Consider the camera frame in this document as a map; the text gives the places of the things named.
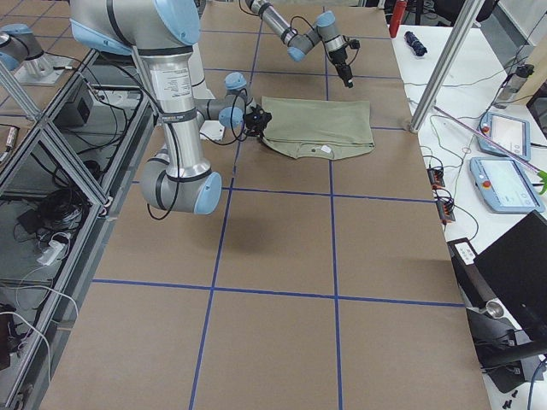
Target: cable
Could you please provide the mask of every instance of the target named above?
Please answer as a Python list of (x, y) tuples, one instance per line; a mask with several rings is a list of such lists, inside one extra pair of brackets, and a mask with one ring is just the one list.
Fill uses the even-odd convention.
[(27, 325), (33, 331), (35, 331), (36, 334), (39, 337), (42, 338), (42, 340), (44, 340), (45, 347), (48, 350), (48, 381), (51, 383), (51, 351), (50, 351), (50, 343), (48, 342), (48, 339), (44, 336), (44, 334), (42, 332), (38, 331), (38, 329), (36, 329), (36, 327), (34, 327), (30, 323), (28, 323), (28, 321), (26, 321), (26, 319), (23, 318), (20, 314), (18, 314), (16, 312), (0, 312), (0, 314), (12, 314), (12, 315), (14, 315), (15, 317), (19, 318), (25, 325)]
[(20, 288), (8, 288), (8, 289), (44, 289), (44, 290), (48, 290), (48, 291), (53, 292), (53, 293), (55, 293), (55, 294), (57, 294), (61, 297), (66, 297), (74, 305), (74, 311), (76, 313), (76, 318), (78, 318), (78, 316), (79, 316), (78, 303), (76, 303), (76, 301), (71, 296), (69, 296), (65, 293), (62, 293), (59, 290), (55, 290), (55, 289), (53, 289), (49, 286), (45, 286), (45, 285), (42, 285), (42, 284), (32, 284), (32, 285), (28, 285), (28, 286), (21, 286)]
[(526, 405), (526, 410), (530, 410), (532, 408), (533, 384), (536, 382), (536, 377), (539, 374), (539, 369), (545, 367), (546, 364), (547, 357), (539, 362), (538, 367), (536, 367), (536, 370), (533, 372), (532, 379), (530, 380), (530, 392), (528, 393), (528, 404)]
[(433, 124), (433, 118), (448, 118), (448, 117), (445, 117), (444, 115), (439, 115), (439, 114), (432, 114), (429, 117), (429, 123), (431, 124), (431, 128), (433, 130), (433, 133), (435, 134), (435, 137), (437, 137), (438, 146), (440, 147), (440, 149), (445, 150), (446, 152), (454, 155), (458, 160), (460, 160), (460, 165), (458, 165), (458, 166), (447, 165), (446, 168), (448, 168), (448, 167), (450, 167), (450, 168), (459, 168), (459, 167), (463, 166), (463, 158), (461, 156), (459, 156), (456, 152), (444, 147), (441, 144), (441, 137), (438, 135), (437, 127)]
[(254, 14), (254, 13), (250, 13), (250, 12), (244, 10), (243, 7), (241, 6), (241, 0), (238, 0), (238, 3), (239, 3), (239, 9), (240, 9), (241, 11), (243, 11), (246, 15), (254, 15), (255, 17), (259, 17), (259, 15), (256, 15), (256, 14)]
[(454, 208), (458, 208), (458, 209), (460, 209), (462, 212), (465, 212), (465, 213), (466, 213), (467, 215), (469, 215), (469, 216), (471, 217), (471, 219), (474, 221), (474, 223), (475, 223), (475, 225), (476, 225), (475, 232), (474, 232), (473, 236), (469, 238), (469, 242), (473, 241), (473, 240), (477, 237), (477, 235), (479, 234), (479, 222), (477, 221), (477, 219), (476, 219), (474, 216), (472, 216), (472, 215), (471, 215), (468, 211), (466, 211), (464, 208), (459, 207), (459, 206), (457, 206), (457, 205), (455, 205), (455, 204), (454, 204)]
[(53, 184), (57, 187), (57, 188), (66, 188), (68, 187), (68, 182), (67, 181), (63, 181), (62, 179), (60, 179), (56, 172), (54, 171), (51, 171), (50, 169), (48, 169), (48, 167), (46, 167), (39, 159), (38, 157), (31, 153), (31, 157), (36, 161), (36, 163), (44, 170), (46, 171), (49, 175), (51, 175), (52, 177), (52, 181), (53, 181)]
[[(171, 136), (173, 137), (175, 157), (177, 159), (177, 162), (176, 162), (177, 163), (177, 179), (180, 179), (182, 175), (180, 175), (179, 143), (177, 141), (177, 138), (175, 137), (176, 134), (174, 132), (173, 124), (168, 123), (168, 128), (169, 128), (169, 131), (171, 132)], [(152, 210), (150, 209), (150, 204), (149, 203), (146, 204), (146, 210), (148, 211), (148, 215), (153, 220), (164, 220), (169, 216), (169, 214), (171, 214), (171, 211), (173, 211), (173, 208), (174, 208), (174, 204), (177, 202), (177, 198), (179, 197), (179, 187), (180, 187), (180, 183), (179, 181), (177, 181), (177, 184), (174, 188), (174, 195), (173, 195), (173, 200), (171, 201), (171, 205), (169, 206), (165, 214), (163, 214), (162, 216), (155, 216), (152, 213)]]

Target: table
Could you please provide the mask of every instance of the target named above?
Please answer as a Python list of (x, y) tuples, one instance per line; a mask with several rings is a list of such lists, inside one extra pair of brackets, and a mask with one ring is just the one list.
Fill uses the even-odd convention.
[[(434, 65), (438, 60), (451, 28), (448, 27), (425, 27), (425, 26), (401, 26), (397, 37), (393, 40), (393, 47), (397, 61), (401, 69), (407, 96), (412, 101), (419, 101), (425, 84), (432, 73)], [(413, 32), (427, 47), (427, 54), (424, 58), (416, 57), (406, 45), (403, 35), (407, 31)], [(462, 50), (452, 66), (446, 85), (438, 94), (436, 104), (456, 116), (463, 117), (463, 121), (472, 127), (476, 127), (478, 119), (465, 118), (481, 115), (495, 96), (497, 87), (503, 82), (506, 73), (502, 64), (497, 60), (484, 35), (478, 28), (471, 29)], [(509, 105), (505, 110), (492, 109), (493, 112), (514, 116), (528, 120), (531, 125), (531, 140), (534, 143), (545, 144), (545, 136), (535, 123), (526, 106)], [(521, 220), (523, 214), (494, 214), (491, 212), (479, 192), (474, 187), (474, 181), (469, 171), (468, 162), (474, 156), (489, 156), (479, 150), (479, 146), (469, 132), (461, 129), (452, 121), (442, 116), (433, 116), (427, 119), (419, 131), (419, 139), (424, 155), (435, 155), (445, 166), (458, 166), (460, 160), (454, 154), (442, 149), (439, 145), (450, 149), (460, 156), (464, 155), (467, 147), (470, 152), (466, 155), (461, 173), (458, 178), (458, 168), (447, 168), (444, 180), (448, 191), (455, 194), (456, 204), (467, 210), (479, 222), (479, 232), (472, 240), (473, 247), (478, 253), (488, 248), (496, 239)], [(531, 163), (540, 167), (547, 167), (547, 152), (541, 149), (532, 149)], [(532, 182), (538, 182), (538, 178), (526, 172)], [(475, 231), (475, 224), (471, 218), (460, 209), (455, 210), (456, 222), (448, 224), (444, 236), (447, 241), (471, 237)], [(529, 384), (519, 387), (521, 392), (515, 399), (510, 395), (502, 395), (493, 385), (488, 377), (485, 377), (485, 384), (491, 398), (492, 408), (499, 408), (508, 399), (514, 401), (511, 408), (526, 408), (526, 397)], [(547, 402), (547, 385), (539, 382), (534, 388), (534, 399), (532, 408), (543, 408)]]
[(43, 410), (490, 408), (383, 10), (332, 9), (362, 41), (352, 90), (321, 48), (293, 63), (260, 20), (215, 2), (208, 86), (238, 70), (256, 97), (369, 100), (375, 151), (294, 161), (205, 143), (224, 181), (208, 217), (155, 222), (134, 185)]

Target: black cable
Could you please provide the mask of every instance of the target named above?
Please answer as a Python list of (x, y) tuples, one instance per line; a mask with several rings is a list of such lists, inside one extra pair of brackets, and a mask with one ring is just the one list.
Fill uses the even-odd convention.
[(52, 177), (52, 182), (53, 184), (57, 187), (57, 188), (66, 188), (68, 186), (68, 182), (67, 181), (63, 181), (62, 179), (60, 179), (57, 174), (56, 174), (56, 171), (51, 171), (46, 165), (44, 165), (42, 163), (41, 160), (38, 159), (38, 157), (31, 153), (31, 157), (36, 161), (36, 163), (44, 170), (46, 171), (49, 175), (51, 175)]
[(148, 211), (148, 215), (153, 220), (164, 220), (164, 219), (166, 219), (169, 216), (169, 214), (171, 214), (171, 211), (173, 211), (174, 204), (177, 202), (177, 198), (179, 197), (179, 187), (180, 187), (179, 179), (181, 177), (181, 175), (179, 174), (179, 172), (180, 172), (179, 143), (177, 142), (177, 138), (175, 137), (176, 134), (174, 132), (173, 124), (168, 123), (168, 128), (169, 128), (169, 131), (171, 132), (171, 136), (173, 137), (174, 151), (175, 151), (175, 154), (176, 154), (175, 157), (177, 159), (177, 184), (174, 188), (174, 195), (173, 195), (173, 200), (171, 201), (171, 205), (169, 205), (169, 208), (167, 209), (165, 214), (163, 214), (162, 216), (155, 216), (152, 213), (152, 210), (150, 209), (150, 204), (149, 203), (146, 204), (146, 210)]
[(246, 15), (254, 15), (255, 17), (260, 17), (259, 15), (256, 15), (256, 14), (254, 14), (254, 13), (250, 13), (250, 12), (244, 10), (243, 7), (241, 6), (241, 0), (239, 0), (238, 3), (239, 3), (239, 9), (240, 9), (241, 11), (243, 11)]
[(536, 377), (539, 374), (539, 370), (542, 367), (545, 367), (547, 364), (547, 357), (541, 362), (539, 362), (538, 367), (536, 367), (536, 370), (533, 372), (532, 379), (530, 380), (530, 391), (528, 392), (528, 404), (526, 405), (526, 410), (530, 410), (532, 408), (532, 393), (533, 393), (533, 384), (536, 382)]

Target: white sticker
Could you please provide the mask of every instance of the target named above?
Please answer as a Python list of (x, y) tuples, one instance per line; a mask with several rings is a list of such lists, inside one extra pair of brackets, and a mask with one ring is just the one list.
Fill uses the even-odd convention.
[(473, 265), (475, 260), (475, 253), (469, 247), (469, 244), (467, 242), (457, 243), (454, 245), (456, 247), (456, 250), (458, 251), (458, 254), (460, 254), (461, 258), (463, 259), (463, 262), (466, 265)]
[(151, 70), (152, 84), (160, 100), (173, 100), (191, 94), (188, 68), (177, 70)]

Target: metal pole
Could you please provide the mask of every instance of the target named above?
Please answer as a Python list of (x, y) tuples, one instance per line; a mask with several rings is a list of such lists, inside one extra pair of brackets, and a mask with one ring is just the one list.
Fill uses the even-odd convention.
[(427, 83), (426, 89), (424, 90), (424, 94), (421, 96), (418, 107), (410, 121), (409, 130), (411, 132), (418, 132), (418, 130), (420, 130), (421, 125), (426, 119), (427, 111), (429, 111), (434, 104), (441, 85), (443, 84), (452, 63), (456, 59), (458, 51), (462, 47), (469, 29), (473, 25), (484, 2), (485, 0), (466, 0), (463, 4), (462, 11), (460, 12), (460, 15), (458, 15), (456, 24), (450, 33), (443, 52), (441, 53), (431, 78)]
[(4, 86), (11, 97), (25, 111), (26, 117), (29, 120), (38, 120), (40, 118), (40, 109), (36, 103), (28, 96), (25, 89), (21, 87), (12, 73), (0, 61), (0, 84)]

